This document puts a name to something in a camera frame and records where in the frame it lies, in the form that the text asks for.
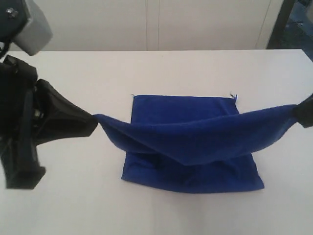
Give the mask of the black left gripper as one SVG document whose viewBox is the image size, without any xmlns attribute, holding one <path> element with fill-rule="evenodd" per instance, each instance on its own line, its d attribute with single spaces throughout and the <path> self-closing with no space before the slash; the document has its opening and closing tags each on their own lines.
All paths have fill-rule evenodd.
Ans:
<svg viewBox="0 0 313 235">
<path fill-rule="evenodd" d="M 7 189 L 34 189 L 45 175 L 36 144 L 89 137 L 98 125 L 93 115 L 64 98 L 48 81 L 37 79 L 36 68 L 23 60 L 6 55 L 0 63 L 0 139 L 12 134 L 4 151 Z M 40 114 L 33 127 L 35 84 L 34 108 Z"/>
</svg>

